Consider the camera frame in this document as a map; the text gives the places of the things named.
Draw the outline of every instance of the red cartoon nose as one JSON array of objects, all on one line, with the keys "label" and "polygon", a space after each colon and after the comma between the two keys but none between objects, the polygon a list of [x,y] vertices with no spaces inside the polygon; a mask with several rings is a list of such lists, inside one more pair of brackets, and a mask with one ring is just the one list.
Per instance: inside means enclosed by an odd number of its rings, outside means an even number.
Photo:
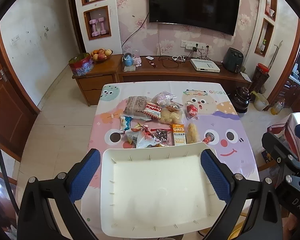
[{"label": "red cartoon nose", "polygon": [[223,147],[227,147],[228,146],[228,142],[225,139],[222,139],[220,143],[221,143],[221,145]]}]

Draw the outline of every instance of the black flat screen tv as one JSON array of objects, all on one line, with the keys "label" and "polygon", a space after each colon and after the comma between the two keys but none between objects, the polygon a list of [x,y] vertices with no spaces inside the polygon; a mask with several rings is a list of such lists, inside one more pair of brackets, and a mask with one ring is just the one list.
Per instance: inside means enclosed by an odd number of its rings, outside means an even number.
[{"label": "black flat screen tv", "polygon": [[149,21],[191,25],[234,35],[240,0],[149,0]]}]

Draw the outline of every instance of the cartoon eye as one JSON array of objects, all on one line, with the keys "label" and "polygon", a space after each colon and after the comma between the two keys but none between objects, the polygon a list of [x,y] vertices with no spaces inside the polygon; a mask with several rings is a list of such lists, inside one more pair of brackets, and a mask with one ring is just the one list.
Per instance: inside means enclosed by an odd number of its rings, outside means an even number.
[{"label": "cartoon eye", "polygon": [[210,141],[209,144],[212,144],[212,145],[215,145],[219,142],[219,134],[215,131],[215,130],[212,130],[212,129],[208,129],[205,131],[204,133],[204,136],[206,137],[207,136],[207,133],[210,132],[213,134],[214,136],[214,140],[213,141]]},{"label": "cartoon eye", "polygon": [[110,129],[105,134],[105,142],[108,145],[116,145],[121,141],[120,131],[117,129]]},{"label": "cartoon eye", "polygon": [[238,141],[238,134],[233,129],[228,129],[226,131],[227,140],[231,143],[236,143]]}]

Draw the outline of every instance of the pink dumbbell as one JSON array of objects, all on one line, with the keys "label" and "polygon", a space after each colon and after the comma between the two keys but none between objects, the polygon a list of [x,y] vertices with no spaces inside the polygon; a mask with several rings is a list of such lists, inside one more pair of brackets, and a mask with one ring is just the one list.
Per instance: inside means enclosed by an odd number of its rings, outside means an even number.
[{"label": "pink dumbbell", "polygon": [[92,25],[92,37],[100,35],[100,33],[97,31],[96,24],[97,24],[96,19],[92,19],[89,23]]},{"label": "pink dumbbell", "polygon": [[101,17],[101,18],[99,18],[98,19],[98,21],[101,23],[101,34],[103,35],[103,34],[106,34],[107,33],[107,31],[105,30],[105,25],[104,25],[104,21],[105,21],[105,18],[104,17]]}]

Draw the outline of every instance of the orange bow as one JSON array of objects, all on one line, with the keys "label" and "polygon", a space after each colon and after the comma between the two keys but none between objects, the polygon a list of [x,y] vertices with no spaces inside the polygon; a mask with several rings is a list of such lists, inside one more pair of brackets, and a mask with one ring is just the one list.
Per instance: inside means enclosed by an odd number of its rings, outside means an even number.
[{"label": "orange bow", "polygon": [[102,113],[100,117],[103,123],[111,123],[113,118],[120,118],[122,113],[123,109],[118,109],[113,113]]}]

